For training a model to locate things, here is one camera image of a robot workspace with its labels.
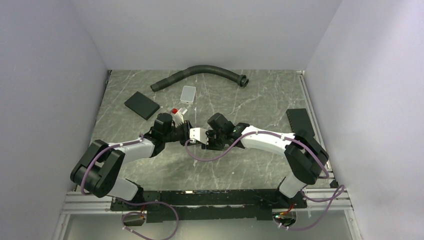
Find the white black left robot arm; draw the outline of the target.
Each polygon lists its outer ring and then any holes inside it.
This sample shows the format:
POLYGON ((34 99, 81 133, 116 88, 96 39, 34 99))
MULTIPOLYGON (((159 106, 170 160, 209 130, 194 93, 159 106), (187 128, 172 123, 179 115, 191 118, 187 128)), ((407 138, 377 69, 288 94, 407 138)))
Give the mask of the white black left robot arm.
POLYGON ((162 152, 167 143, 189 140, 192 125, 189 120, 177 122, 170 113, 160 113, 149 131, 136 139, 107 143, 93 141, 70 173, 70 180, 80 186, 83 194, 98 198, 112 196, 123 199, 131 210, 144 203, 144 189, 139 184, 119 177, 123 164, 149 159, 162 152))

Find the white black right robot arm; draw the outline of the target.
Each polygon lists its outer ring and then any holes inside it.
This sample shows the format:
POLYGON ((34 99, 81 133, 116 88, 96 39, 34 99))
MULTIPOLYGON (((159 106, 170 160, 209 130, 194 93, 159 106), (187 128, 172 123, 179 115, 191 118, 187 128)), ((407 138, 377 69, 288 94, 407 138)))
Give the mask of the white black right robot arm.
POLYGON ((305 129, 291 133, 273 132, 239 122, 233 124, 221 113, 209 118, 204 150, 221 151, 226 146, 241 149, 257 149, 286 158, 290 172, 283 178, 275 194, 276 203, 289 207, 298 192, 307 185, 314 185, 324 173, 329 160, 328 153, 305 129))

